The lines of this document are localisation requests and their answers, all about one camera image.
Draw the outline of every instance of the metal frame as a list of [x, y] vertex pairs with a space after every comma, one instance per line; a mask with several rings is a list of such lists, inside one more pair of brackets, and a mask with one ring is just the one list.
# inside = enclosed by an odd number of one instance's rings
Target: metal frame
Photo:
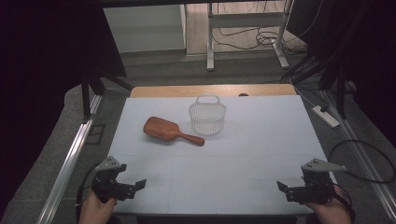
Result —
[[87, 120], [86, 123], [83, 123], [79, 126], [78, 133], [76, 135], [75, 140], [73, 141], [72, 146], [69, 149], [69, 153], [64, 160], [64, 165], [61, 168], [61, 171], [58, 174], [58, 177], [55, 180], [55, 183], [50, 191], [49, 197], [41, 210], [41, 214], [38, 217], [37, 224], [43, 223], [51, 223], [55, 213], [58, 209], [59, 203], [64, 195], [64, 191], [66, 189], [67, 183], [69, 182], [70, 176], [73, 173], [76, 162], [78, 160], [79, 152], [84, 146], [85, 139], [88, 135], [88, 132], [91, 129], [93, 123], [94, 114], [97, 111], [97, 108], [102, 100], [102, 96], [95, 95], [92, 99], [91, 103], [91, 116]]
[[[336, 118], [340, 121], [340, 125], [346, 139], [358, 139], [356, 134], [353, 132], [352, 128], [349, 126], [347, 120], [341, 118], [335, 108], [335, 101], [330, 96], [329, 91], [323, 91], [322, 94], [325, 96], [327, 102], [329, 102], [329, 108], [332, 113], [336, 116]], [[359, 165], [363, 172], [372, 179], [380, 180], [381, 176], [379, 175], [378, 171], [375, 169], [373, 163], [371, 162], [370, 158], [363, 150], [364, 146], [362, 144], [353, 144], [352, 151], [353, 154], [358, 161]], [[392, 192], [390, 191], [389, 187], [384, 184], [376, 184], [371, 183], [376, 196], [378, 197], [379, 201], [384, 206], [385, 211], [387, 212], [389, 219], [392, 223], [396, 223], [396, 200]]]
[[280, 65], [283, 69], [289, 69], [288, 61], [283, 54], [280, 46], [283, 39], [283, 34], [288, 23], [292, 0], [286, 3], [283, 12], [272, 13], [248, 13], [248, 14], [226, 14], [214, 15], [212, 11], [212, 3], [207, 4], [208, 15], [208, 37], [207, 37], [207, 71], [215, 69], [214, 62], [214, 44], [213, 44], [213, 29], [214, 28], [237, 28], [237, 27], [273, 27], [279, 26], [279, 32], [276, 41], [273, 43], [273, 48], [279, 59]]

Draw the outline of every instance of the white wall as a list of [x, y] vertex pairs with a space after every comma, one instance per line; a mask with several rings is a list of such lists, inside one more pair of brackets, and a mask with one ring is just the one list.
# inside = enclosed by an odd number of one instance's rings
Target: white wall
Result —
[[185, 48], [184, 6], [104, 9], [120, 53]]

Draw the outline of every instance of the hairbrush handle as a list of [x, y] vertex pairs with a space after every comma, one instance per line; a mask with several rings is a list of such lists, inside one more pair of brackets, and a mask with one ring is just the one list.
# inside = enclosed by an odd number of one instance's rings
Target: hairbrush handle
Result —
[[203, 146], [205, 143], [205, 139], [202, 137], [198, 137], [198, 136], [193, 136], [193, 135], [189, 135], [189, 134], [185, 134], [185, 133], [180, 133], [180, 137], [189, 140], [193, 143], [195, 143], [198, 146]]

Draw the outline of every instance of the white power strip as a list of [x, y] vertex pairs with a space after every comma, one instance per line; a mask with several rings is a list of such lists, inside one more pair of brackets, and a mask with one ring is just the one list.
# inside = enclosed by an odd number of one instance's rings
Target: white power strip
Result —
[[329, 124], [330, 127], [334, 128], [340, 125], [340, 123], [335, 118], [333, 118], [329, 113], [327, 113], [326, 111], [321, 112], [320, 109], [321, 109], [320, 105], [317, 105], [312, 108], [315, 114], [317, 114], [321, 119], [323, 119], [327, 124]]

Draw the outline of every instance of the gray floor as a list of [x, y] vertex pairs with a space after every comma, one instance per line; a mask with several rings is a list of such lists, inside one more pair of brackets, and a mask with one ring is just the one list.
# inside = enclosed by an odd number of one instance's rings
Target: gray floor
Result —
[[[294, 65], [302, 57], [290, 56], [288, 59], [290, 64]], [[205, 57], [186, 57], [178, 53], [172, 53], [171, 55], [165, 53], [162, 56], [161, 53], [127, 54], [123, 55], [123, 61], [128, 74], [128, 77], [124, 80], [135, 86], [257, 84], [279, 80], [285, 74], [285, 71], [280, 69], [277, 58], [272, 51], [233, 55], [218, 54], [214, 72], [205, 70]], [[310, 89], [317, 88], [318, 79], [319, 76], [311, 77], [302, 85]], [[123, 102], [129, 96], [129, 92], [123, 88], [105, 79], [104, 82], [108, 91], [103, 97], [99, 112], [94, 120], [91, 135], [86, 140], [85, 147], [80, 154], [53, 223], [75, 222], [74, 208], [77, 187], [88, 167], [106, 157], [117, 128]], [[308, 91], [302, 91], [302, 93], [313, 104], [323, 104], [316, 95]], [[64, 111], [48, 143], [43, 148], [31, 173], [26, 177], [14, 199], [8, 205], [1, 223], [35, 223], [37, 221], [82, 121], [80, 87], [70, 90], [64, 101]], [[305, 102], [305, 106], [323, 150], [328, 154], [330, 149], [336, 143], [344, 140], [345, 137], [339, 128], [332, 129], [317, 117], [311, 111], [312, 106], [309, 103]], [[381, 148], [392, 161], [396, 161], [395, 148], [359, 110], [359, 106], [353, 101], [352, 94], [346, 96], [346, 116], [348, 123], [360, 140]], [[388, 176], [389, 168], [378, 154], [370, 152], [370, 157], [378, 171], [384, 176]], [[350, 170], [361, 173], [361, 168], [355, 162], [348, 146], [340, 148], [334, 154], [333, 162], [346, 163]], [[346, 187], [351, 194], [357, 212], [356, 223], [389, 222], [371, 184], [344, 174], [337, 174], [336, 178], [338, 183]], [[389, 184], [389, 187], [393, 192], [396, 192], [395, 183]], [[122, 216], [122, 219], [123, 223], [135, 222], [133, 217]], [[303, 223], [303, 221], [303, 218], [299, 219], [299, 223]]]

